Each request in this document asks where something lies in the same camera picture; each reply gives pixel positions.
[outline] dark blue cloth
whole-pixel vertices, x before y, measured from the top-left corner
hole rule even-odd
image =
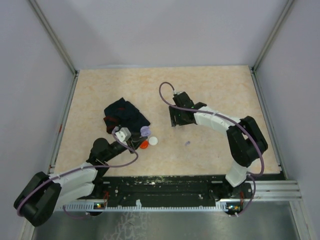
[[[125,127],[131,133],[140,133],[143,126],[149,126],[150,122],[142,113],[129,101],[123,97],[110,104],[104,110],[106,131],[111,134],[115,127]]]

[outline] purple bottle cap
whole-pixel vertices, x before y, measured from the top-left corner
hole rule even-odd
[[[140,129],[141,137],[148,137],[151,135],[150,128],[148,126],[143,126]]]

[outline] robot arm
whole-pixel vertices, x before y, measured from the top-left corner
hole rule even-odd
[[[257,150],[249,139],[245,139],[242,131],[235,126],[235,124],[216,116],[216,114],[228,117],[245,128],[257,143],[261,153],[264,153],[268,149],[268,144],[256,121],[250,116],[242,119],[228,116],[209,108],[202,102],[194,104],[189,98],[188,94],[185,92],[174,94],[173,100],[176,106],[180,108],[189,108],[213,113],[209,114],[202,112],[190,112],[169,106],[172,127],[175,127],[176,125],[182,126],[187,124],[203,125],[212,128],[228,138],[231,155],[234,159],[234,162],[232,163],[230,171],[226,174],[225,179],[232,186],[232,188],[235,188],[243,183],[247,178],[248,167],[259,157]]]
[[[120,142],[126,143],[133,150],[136,150],[147,139],[147,137],[141,137],[140,134],[131,134],[125,127],[115,135]],[[65,172],[58,174],[38,172],[35,174],[15,200],[14,208],[18,209],[22,201],[32,194],[22,205],[20,215],[35,227],[42,225],[51,217],[55,209],[78,198],[95,193],[99,194],[101,177],[109,168],[94,166],[107,166],[109,160],[125,150],[127,148],[117,141],[109,144],[106,139],[98,138],[93,143],[88,160],[79,167],[69,170],[68,174]],[[53,180],[35,191],[50,179]]]

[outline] white bottle cap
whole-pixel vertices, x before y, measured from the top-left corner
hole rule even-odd
[[[158,144],[158,138],[156,138],[155,136],[152,136],[148,139],[148,142],[151,146],[155,146]]]

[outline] beige work surface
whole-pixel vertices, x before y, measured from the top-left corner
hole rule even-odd
[[[194,124],[171,127],[168,106],[158,94],[168,81],[177,91],[188,93],[194,103],[203,102],[229,116],[252,116],[269,149],[263,154],[265,173],[279,173],[266,123],[248,66],[203,66],[81,70],[67,118],[55,172],[79,166],[88,159],[93,142],[113,137],[106,132],[104,109],[121,97],[134,104],[151,122],[156,146],[138,149],[138,160],[126,167],[111,168],[107,176],[218,175],[226,174],[233,162],[228,139],[221,133]],[[168,85],[163,96],[173,103]],[[135,157],[129,151],[110,160],[121,165]],[[250,170],[258,173],[260,161]]]

